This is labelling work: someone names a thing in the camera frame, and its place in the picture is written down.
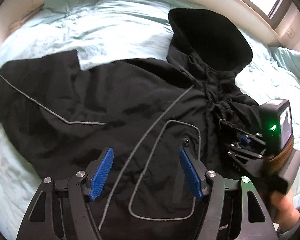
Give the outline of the person's right hand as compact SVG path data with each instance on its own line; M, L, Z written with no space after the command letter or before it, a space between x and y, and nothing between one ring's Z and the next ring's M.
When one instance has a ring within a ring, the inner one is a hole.
M293 204L293 191L290 190L286 195L275 191L271 194L270 201L277 209L274 223L279 224L282 232L290 230L300 218L300 212Z

